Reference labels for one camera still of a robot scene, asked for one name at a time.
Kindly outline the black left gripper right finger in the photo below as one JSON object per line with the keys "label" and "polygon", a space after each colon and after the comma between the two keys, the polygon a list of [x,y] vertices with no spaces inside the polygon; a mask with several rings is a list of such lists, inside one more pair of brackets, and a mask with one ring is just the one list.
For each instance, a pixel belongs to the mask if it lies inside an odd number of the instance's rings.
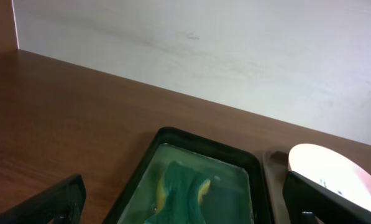
{"label": "black left gripper right finger", "polygon": [[371,224],[370,211],[293,171],[286,175],[283,198],[292,224]]}

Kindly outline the pinkish white plate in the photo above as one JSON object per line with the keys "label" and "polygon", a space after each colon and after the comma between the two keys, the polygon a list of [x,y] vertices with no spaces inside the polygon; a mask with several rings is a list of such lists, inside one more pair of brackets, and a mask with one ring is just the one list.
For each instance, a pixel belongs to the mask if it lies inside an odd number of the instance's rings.
{"label": "pinkish white plate", "polygon": [[289,152],[288,169],[371,212],[371,175],[342,154],[298,144]]}

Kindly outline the green yellow sponge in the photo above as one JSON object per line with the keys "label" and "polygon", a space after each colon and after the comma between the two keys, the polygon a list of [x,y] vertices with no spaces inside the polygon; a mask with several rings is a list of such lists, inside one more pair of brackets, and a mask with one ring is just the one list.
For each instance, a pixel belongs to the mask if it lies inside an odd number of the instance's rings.
{"label": "green yellow sponge", "polygon": [[155,213],[145,222],[205,224],[201,204],[210,185],[206,174],[177,161],[171,162],[158,181]]}

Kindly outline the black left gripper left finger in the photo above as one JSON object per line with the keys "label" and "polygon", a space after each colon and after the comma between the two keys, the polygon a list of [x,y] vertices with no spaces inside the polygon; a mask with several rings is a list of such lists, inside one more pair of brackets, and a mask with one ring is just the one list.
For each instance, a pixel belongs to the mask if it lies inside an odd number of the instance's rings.
{"label": "black left gripper left finger", "polygon": [[77,224],[86,200],[82,176],[75,174],[0,214],[0,224]]}

